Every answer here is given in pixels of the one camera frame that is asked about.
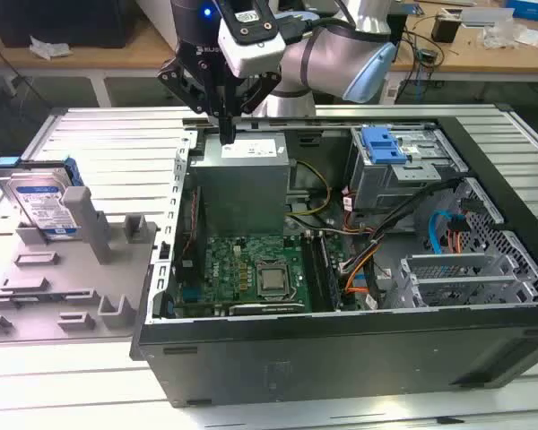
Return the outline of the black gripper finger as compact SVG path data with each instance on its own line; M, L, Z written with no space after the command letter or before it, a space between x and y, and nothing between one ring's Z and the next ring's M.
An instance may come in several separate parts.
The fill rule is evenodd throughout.
M160 69L159 81L197 114L206 114L218 127L221 144L228 143L228 117L206 59L180 56Z
M227 143L236 137L236 121L243 114L249 115L281 82L278 72L265 72L248 78L233 75L227 80Z

